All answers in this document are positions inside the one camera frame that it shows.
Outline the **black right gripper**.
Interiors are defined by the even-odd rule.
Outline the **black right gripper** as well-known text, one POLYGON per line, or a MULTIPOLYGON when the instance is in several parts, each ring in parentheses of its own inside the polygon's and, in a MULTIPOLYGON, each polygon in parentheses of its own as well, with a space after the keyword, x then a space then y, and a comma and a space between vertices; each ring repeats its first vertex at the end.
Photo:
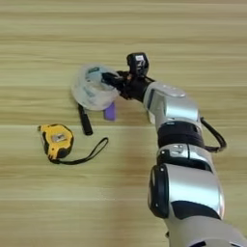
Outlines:
POLYGON ((142 102, 147 87, 153 82, 153 79, 146 75, 137 76, 121 70, 118 71, 118 75, 104 72, 102 74, 102 82, 116 88, 123 98, 136 99, 142 102))

